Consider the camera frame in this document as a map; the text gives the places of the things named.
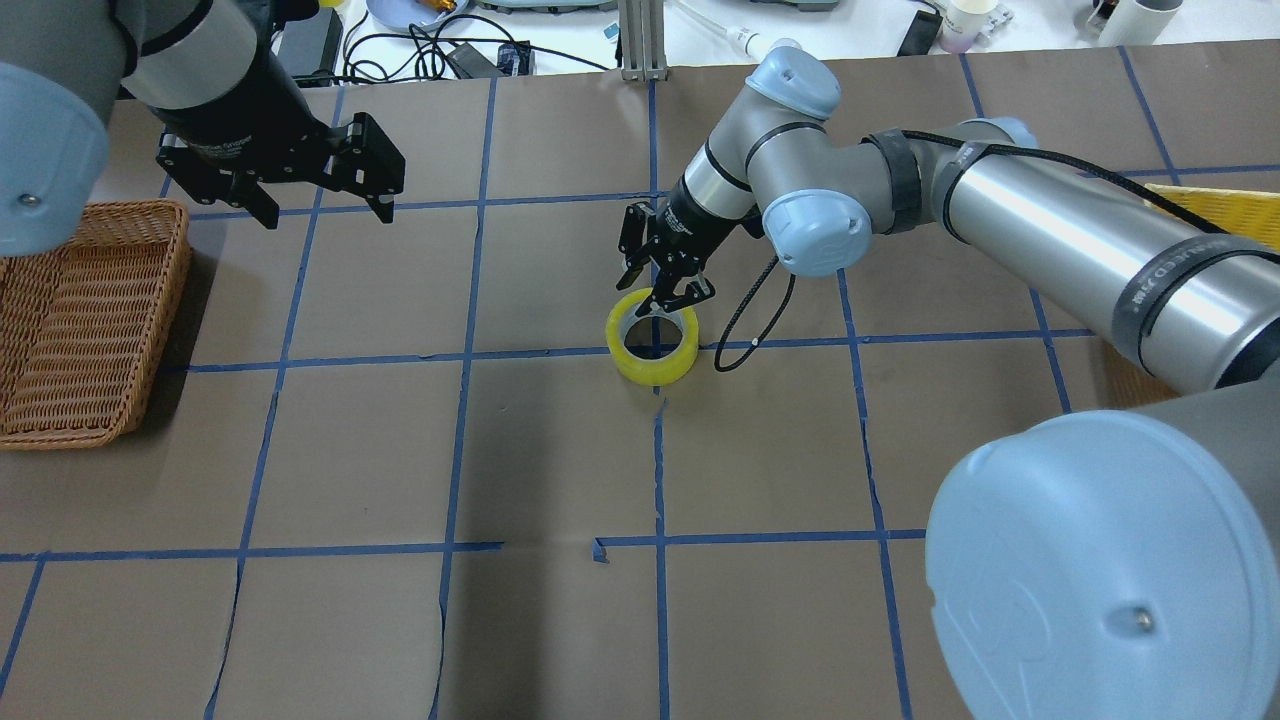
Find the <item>roll of tape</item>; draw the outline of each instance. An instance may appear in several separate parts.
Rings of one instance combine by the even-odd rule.
[[[692,307],[664,313],[654,306],[650,314],[636,318],[635,310],[649,297],[649,292],[650,288],[637,290],[613,306],[604,324],[605,342],[609,346],[609,356],[613,357],[613,364],[618,366],[622,377],[643,386],[668,386],[685,377],[698,359],[698,315]],[[657,360],[637,357],[627,350],[625,342],[631,328],[649,318],[663,318],[680,328],[680,343],[676,350]]]

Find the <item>metal bracket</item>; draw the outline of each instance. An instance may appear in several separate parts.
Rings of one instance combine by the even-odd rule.
[[[662,0],[618,0],[622,79],[667,79]]]

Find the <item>brown wicker basket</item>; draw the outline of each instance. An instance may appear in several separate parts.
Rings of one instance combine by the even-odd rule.
[[[0,450],[96,447],[142,423],[187,222],[172,200],[91,204],[67,245],[0,259]]]

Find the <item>basket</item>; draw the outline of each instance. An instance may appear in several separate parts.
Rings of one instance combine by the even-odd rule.
[[[1280,195],[1277,193],[1170,184],[1148,184],[1147,188],[1229,233],[1251,237],[1280,251]],[[1178,397],[1172,388],[1121,357],[1110,345],[1103,354],[1107,405],[1137,407]]]
[[[97,447],[142,423],[187,222],[172,200],[91,204],[61,247],[0,259],[0,450]]]

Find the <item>white cylinder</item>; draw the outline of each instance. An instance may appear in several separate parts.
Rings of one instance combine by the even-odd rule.
[[[966,53],[995,9],[996,0],[948,0],[942,13],[938,47],[947,53]]]
[[[1120,0],[1098,36],[1098,45],[1151,45],[1183,0]]]

